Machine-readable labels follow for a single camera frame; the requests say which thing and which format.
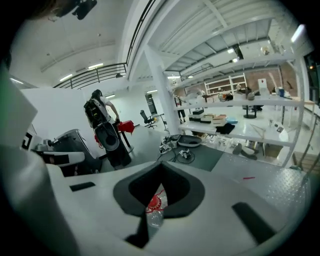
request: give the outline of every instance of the ceiling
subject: ceiling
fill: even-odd
[[[29,20],[11,46],[10,73],[37,87],[52,87],[77,70],[115,63],[133,0],[98,0],[83,20],[71,13],[55,22]]]
[[[297,27],[294,17],[277,0],[181,0],[167,13],[148,45],[161,56],[164,71],[188,76],[227,64],[237,57],[227,50],[238,44],[244,59],[261,56],[261,47],[268,47],[270,55],[279,53],[277,45],[292,52],[288,36]],[[137,81],[152,78],[147,66],[142,55],[133,75]]]

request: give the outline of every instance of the ceiling light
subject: ceiling light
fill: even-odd
[[[305,25],[301,24],[298,26],[296,31],[294,32],[293,36],[291,37],[291,42],[294,43],[297,38],[302,34],[302,32],[305,30]]]
[[[103,63],[99,63],[99,64],[96,64],[96,65],[93,65],[93,66],[89,66],[88,67],[88,70],[92,70],[92,69],[95,69],[95,68],[97,68],[97,67],[101,67],[101,66],[103,66],[104,64]]]
[[[113,98],[114,96],[116,96],[115,94],[112,94],[112,95],[109,95],[107,97],[105,97],[106,99],[110,99],[110,98]]]
[[[13,78],[10,78],[12,81],[15,81],[15,82],[17,82],[17,83],[19,83],[19,84],[24,84],[23,82],[20,82],[20,81],[18,81],[18,80],[16,80],[16,79],[13,79]]]
[[[64,78],[61,78],[61,79],[60,79],[60,82],[66,80],[66,79],[68,79],[68,78],[70,78],[70,77],[72,77],[72,76],[73,76],[72,74],[68,74],[68,75],[65,76]]]
[[[146,93],[147,94],[151,94],[151,93],[155,93],[155,92],[157,92],[158,90],[150,90],[150,91],[147,91]]]
[[[180,76],[168,76],[168,79],[177,79],[177,78],[180,78]]]

